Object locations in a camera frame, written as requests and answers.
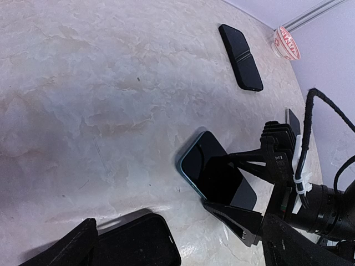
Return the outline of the black phone case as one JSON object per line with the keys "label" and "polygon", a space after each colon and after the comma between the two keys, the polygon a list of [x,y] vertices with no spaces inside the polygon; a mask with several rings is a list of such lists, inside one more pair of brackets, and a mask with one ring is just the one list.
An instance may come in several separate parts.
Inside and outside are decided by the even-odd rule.
{"label": "black phone case", "polygon": [[166,220],[147,212],[130,214],[99,230],[99,265],[180,265],[181,256]]}
{"label": "black phone case", "polygon": [[263,83],[244,34],[226,24],[219,26],[219,32],[238,86],[243,90],[262,91]]}

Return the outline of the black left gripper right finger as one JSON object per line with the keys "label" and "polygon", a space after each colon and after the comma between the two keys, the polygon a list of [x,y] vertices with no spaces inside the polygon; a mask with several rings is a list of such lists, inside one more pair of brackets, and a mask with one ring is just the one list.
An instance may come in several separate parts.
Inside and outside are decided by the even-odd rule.
{"label": "black left gripper right finger", "polygon": [[354,265],[316,245],[273,214],[264,217],[262,246],[266,265]]}

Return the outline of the green-edged black smartphone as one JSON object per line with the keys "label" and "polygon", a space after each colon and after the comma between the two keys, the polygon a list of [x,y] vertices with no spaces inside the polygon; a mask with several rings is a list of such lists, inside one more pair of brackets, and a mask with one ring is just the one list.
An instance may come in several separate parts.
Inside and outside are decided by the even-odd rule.
{"label": "green-edged black smartphone", "polygon": [[201,132],[177,163],[177,170],[206,201],[253,210],[257,196],[210,131]]}

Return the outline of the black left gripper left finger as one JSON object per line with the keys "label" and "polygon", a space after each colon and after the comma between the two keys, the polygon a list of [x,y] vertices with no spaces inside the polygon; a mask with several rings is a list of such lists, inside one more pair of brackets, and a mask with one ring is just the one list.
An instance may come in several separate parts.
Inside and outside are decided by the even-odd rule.
{"label": "black left gripper left finger", "polygon": [[23,265],[97,265],[98,231],[94,218],[87,218],[47,250]]}

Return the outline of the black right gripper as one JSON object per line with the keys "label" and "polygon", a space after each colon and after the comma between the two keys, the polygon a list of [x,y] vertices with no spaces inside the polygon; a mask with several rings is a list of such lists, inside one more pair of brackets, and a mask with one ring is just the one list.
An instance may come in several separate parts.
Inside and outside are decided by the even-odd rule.
{"label": "black right gripper", "polygon": [[[273,136],[261,137],[260,143],[260,149],[231,153],[229,159],[238,168],[273,184],[267,212],[289,222],[291,203],[294,202],[291,165],[294,146],[289,141],[281,144]],[[209,201],[204,201],[204,208],[225,224],[244,245],[258,245],[263,221],[261,213]]]}

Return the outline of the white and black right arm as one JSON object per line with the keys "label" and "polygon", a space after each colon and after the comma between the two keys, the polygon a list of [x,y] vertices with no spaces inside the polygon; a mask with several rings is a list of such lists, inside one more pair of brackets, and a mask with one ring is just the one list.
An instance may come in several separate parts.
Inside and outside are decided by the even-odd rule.
{"label": "white and black right arm", "polygon": [[[296,183],[292,157],[295,141],[283,145],[272,135],[263,135],[258,150],[229,154],[226,159],[273,185],[266,214],[274,214],[294,228],[331,241],[354,240],[354,184],[344,192],[325,185],[312,185],[306,193],[308,208],[296,206]],[[244,207],[204,201],[204,208],[223,222],[246,246],[257,245],[265,233],[266,215]]]}

